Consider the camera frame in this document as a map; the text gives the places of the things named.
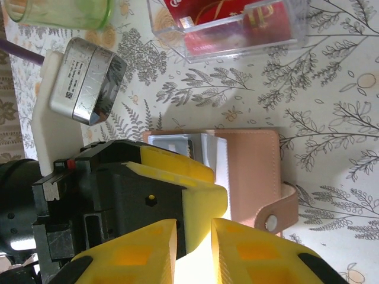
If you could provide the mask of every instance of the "clear plastic box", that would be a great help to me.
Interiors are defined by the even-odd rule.
[[[171,1],[181,5],[193,0]],[[248,4],[238,13],[206,22],[214,10],[225,15],[238,9],[223,8],[233,1]],[[272,46],[299,49],[306,43],[307,0],[216,0],[213,11],[196,19],[184,17],[180,22],[172,18],[164,0],[147,0],[147,5],[153,34],[189,63],[264,53]]]

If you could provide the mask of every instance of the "yellow 3d-printed part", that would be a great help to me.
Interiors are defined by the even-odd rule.
[[[216,218],[211,243],[218,284],[323,283],[298,257],[319,256],[292,241]]]
[[[76,284],[174,282],[176,220],[159,221],[77,255],[92,263]]]
[[[133,162],[125,165],[140,176],[186,188],[182,191],[182,203],[187,253],[194,251],[210,232],[212,218],[226,212],[227,191],[222,186]]]
[[[214,183],[212,169],[189,157],[152,146],[141,146],[140,155],[145,166]]]

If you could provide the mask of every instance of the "wallet snap button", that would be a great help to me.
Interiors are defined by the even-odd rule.
[[[278,225],[278,218],[275,215],[270,215],[266,220],[266,230],[269,232],[275,231]]]

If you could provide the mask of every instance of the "pink leather wallet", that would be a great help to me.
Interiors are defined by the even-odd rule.
[[[232,220],[278,234],[298,221],[297,191],[281,184],[279,137],[272,130],[173,130],[150,135],[208,133],[227,140]]]

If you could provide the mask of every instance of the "table surface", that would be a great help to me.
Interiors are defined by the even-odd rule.
[[[300,220],[284,236],[316,250],[350,283],[374,284],[379,2],[314,0],[310,5],[309,42],[303,49],[275,48],[258,57],[199,64],[185,63],[154,37],[141,0],[115,0],[111,24],[103,31],[27,27],[6,16],[5,26],[10,41],[40,54],[63,51],[71,37],[80,36],[128,62],[110,119],[84,127],[86,143],[139,140],[142,131],[153,128],[277,129],[282,179],[296,185],[300,201]],[[171,21],[163,13],[155,24]],[[25,152],[37,158],[30,120],[40,68],[14,57],[11,63]],[[188,78],[198,84],[189,86]]]

